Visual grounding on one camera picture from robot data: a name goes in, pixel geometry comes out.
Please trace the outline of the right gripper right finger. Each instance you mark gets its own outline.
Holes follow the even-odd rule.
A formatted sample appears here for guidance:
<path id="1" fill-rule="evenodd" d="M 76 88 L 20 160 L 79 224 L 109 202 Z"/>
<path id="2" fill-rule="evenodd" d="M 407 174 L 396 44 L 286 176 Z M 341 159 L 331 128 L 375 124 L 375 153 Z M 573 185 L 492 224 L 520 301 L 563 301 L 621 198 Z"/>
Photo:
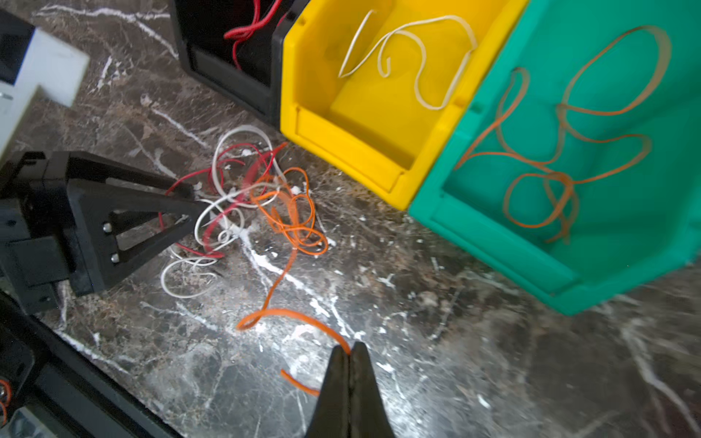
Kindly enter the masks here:
<path id="1" fill-rule="evenodd" d="M 394 437 L 379 390 L 370 352 L 356 342 L 350 355 L 350 437 Z"/>

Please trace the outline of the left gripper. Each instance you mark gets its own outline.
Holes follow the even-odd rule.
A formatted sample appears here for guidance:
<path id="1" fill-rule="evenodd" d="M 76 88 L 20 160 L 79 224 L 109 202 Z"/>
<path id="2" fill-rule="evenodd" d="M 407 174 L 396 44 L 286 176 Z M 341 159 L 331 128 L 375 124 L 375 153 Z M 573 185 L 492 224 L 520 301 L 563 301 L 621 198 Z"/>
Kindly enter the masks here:
<path id="1" fill-rule="evenodd" d="M 175 183 L 84 151 L 11 155 L 1 166 L 1 277 L 14 301 L 33 315 L 58 307 L 64 280 L 78 296 L 108 290 L 191 235 L 206 205 L 187 185 L 166 193 Z"/>

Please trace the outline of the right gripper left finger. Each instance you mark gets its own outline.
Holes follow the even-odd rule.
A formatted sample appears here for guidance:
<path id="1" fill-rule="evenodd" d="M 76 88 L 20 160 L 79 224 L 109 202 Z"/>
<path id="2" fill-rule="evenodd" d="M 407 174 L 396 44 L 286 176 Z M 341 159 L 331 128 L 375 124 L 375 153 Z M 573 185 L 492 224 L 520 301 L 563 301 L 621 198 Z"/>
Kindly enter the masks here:
<path id="1" fill-rule="evenodd" d="M 319 392 L 306 438 L 349 437 L 350 421 L 350 356 L 336 346 Z"/>

